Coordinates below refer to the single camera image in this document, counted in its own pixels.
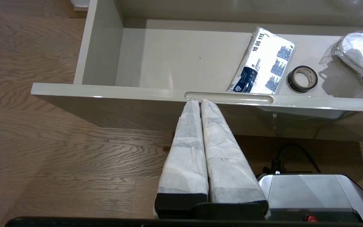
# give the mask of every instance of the drawer handle cutout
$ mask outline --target drawer handle cutout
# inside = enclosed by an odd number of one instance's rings
[[[203,100],[222,104],[236,105],[271,105],[274,98],[271,95],[236,93],[236,92],[194,92],[188,91],[184,93],[187,100]]]

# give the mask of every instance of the drawer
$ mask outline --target drawer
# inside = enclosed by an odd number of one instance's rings
[[[187,100],[209,99],[237,135],[363,141],[363,87],[319,65],[363,30],[363,5],[335,4],[91,0],[74,83],[34,83],[32,94],[106,128],[174,131]],[[225,92],[256,26],[296,43],[285,74],[309,66],[315,89],[295,93],[285,75],[278,95]]]

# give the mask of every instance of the black cable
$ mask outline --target black cable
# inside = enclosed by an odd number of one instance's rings
[[[310,154],[307,152],[307,150],[305,148],[303,148],[301,145],[297,144],[297,143],[287,143],[284,146],[282,146],[278,153],[277,153],[277,157],[275,158],[276,160],[279,160],[279,155],[281,154],[281,151],[283,151],[285,148],[289,147],[289,146],[294,146],[294,147],[298,147],[301,149],[301,151],[308,157],[309,161],[313,164],[314,168],[316,168],[318,173],[321,173],[319,167],[317,166],[316,162],[313,160],[313,158],[310,156]]]

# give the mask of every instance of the hardwood floorboard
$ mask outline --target hardwood floorboard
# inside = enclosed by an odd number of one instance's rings
[[[71,138],[74,116],[48,112],[0,109],[0,135],[12,138]]]
[[[0,171],[0,199],[15,198],[26,204],[101,204],[124,212],[132,211],[135,179],[44,171],[43,167],[32,174]]]
[[[0,81],[72,83],[84,23],[0,13]]]
[[[298,143],[309,152],[322,172],[344,173],[363,187],[363,143],[243,136],[236,139],[256,174],[261,173],[264,166],[271,166],[271,160],[284,144]],[[316,171],[298,148],[286,148],[280,159],[287,171]]]
[[[158,184],[159,184],[159,178],[137,179],[135,181],[133,213],[139,214],[140,218],[147,218],[147,219],[154,218],[153,207],[158,189]]]
[[[153,147],[0,136],[0,171],[25,172],[43,168],[49,174],[158,179],[166,156],[161,148]]]
[[[172,145],[173,132],[100,128],[76,118],[72,141],[106,145],[153,146],[168,151]]]
[[[26,111],[41,111],[67,113],[48,102],[43,102],[40,99],[30,94],[33,83],[21,83],[12,81],[0,82],[0,109],[14,109]]]
[[[138,218],[131,212],[122,212],[121,207],[94,204],[25,203],[23,201],[0,200],[0,227],[16,217],[95,217]]]
[[[66,17],[66,12],[58,7],[59,4],[57,0],[0,0],[0,13]]]

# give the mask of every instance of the black electrical tape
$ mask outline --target black electrical tape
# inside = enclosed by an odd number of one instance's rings
[[[308,86],[304,87],[298,84],[295,80],[295,74],[302,73],[305,75],[309,81]],[[317,74],[316,72],[307,66],[298,66],[288,75],[289,86],[297,92],[305,93],[317,85]]]

